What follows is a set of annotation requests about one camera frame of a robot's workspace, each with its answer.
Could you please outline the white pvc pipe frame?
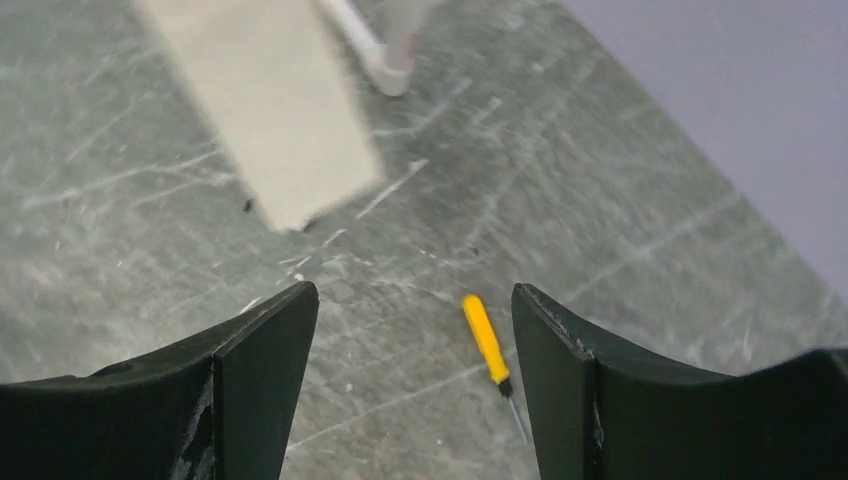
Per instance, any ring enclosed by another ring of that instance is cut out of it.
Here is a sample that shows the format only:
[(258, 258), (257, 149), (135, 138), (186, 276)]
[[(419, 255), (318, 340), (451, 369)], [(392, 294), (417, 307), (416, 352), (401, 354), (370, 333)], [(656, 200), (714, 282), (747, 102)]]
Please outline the white pvc pipe frame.
[(349, 41), (369, 80), (380, 93), (398, 97), (407, 91), (418, 33), (432, 7), (430, 1), (388, 0), (382, 37), (374, 33), (350, 1), (322, 0), (317, 5)]

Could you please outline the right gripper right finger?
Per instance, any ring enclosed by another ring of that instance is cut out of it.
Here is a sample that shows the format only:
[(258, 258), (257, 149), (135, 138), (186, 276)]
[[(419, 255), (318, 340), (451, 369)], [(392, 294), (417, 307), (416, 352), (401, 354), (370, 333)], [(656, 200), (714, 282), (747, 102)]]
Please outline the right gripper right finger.
[(517, 284), (511, 311), (544, 479), (843, 479), (847, 352), (744, 376), (664, 357)]

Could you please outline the yellow handled screwdriver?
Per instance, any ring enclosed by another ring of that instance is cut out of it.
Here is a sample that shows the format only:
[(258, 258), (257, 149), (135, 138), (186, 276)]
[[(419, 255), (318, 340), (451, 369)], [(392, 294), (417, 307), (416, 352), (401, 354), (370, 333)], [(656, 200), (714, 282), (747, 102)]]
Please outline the yellow handled screwdriver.
[(487, 367), (489, 377), (500, 395), (506, 400), (517, 424), (522, 441), (527, 444), (529, 436), (514, 401), (511, 372), (501, 351), (498, 337), (488, 316), (482, 299), (474, 294), (466, 295), (462, 308), (480, 354)]

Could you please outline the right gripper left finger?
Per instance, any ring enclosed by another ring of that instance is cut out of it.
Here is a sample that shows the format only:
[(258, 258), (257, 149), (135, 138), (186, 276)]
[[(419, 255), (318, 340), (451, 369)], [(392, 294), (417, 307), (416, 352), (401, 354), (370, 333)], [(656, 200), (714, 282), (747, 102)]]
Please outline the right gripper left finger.
[(5, 479), (276, 479), (319, 294), (298, 282), (87, 377), (1, 388)]

